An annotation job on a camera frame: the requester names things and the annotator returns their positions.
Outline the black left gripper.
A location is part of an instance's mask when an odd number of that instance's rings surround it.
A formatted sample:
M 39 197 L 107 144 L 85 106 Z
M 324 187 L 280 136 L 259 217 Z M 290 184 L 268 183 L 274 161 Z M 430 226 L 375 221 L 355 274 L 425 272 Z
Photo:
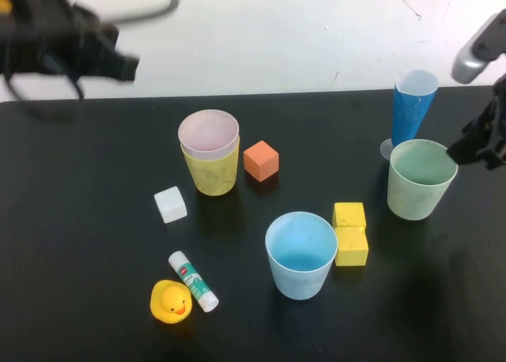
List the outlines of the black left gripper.
M 27 7 L 37 33 L 37 73 L 135 80 L 140 59 L 115 49 L 115 25 L 101 23 L 94 12 L 68 0 L 27 0 Z

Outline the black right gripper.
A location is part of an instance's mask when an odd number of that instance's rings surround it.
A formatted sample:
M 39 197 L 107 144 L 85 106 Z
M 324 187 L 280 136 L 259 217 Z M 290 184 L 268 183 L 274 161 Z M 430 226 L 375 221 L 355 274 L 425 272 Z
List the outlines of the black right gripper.
M 463 136 L 447 149 L 458 165 L 484 161 L 488 170 L 505 165 L 505 75 L 493 91 L 483 112 L 464 126 Z

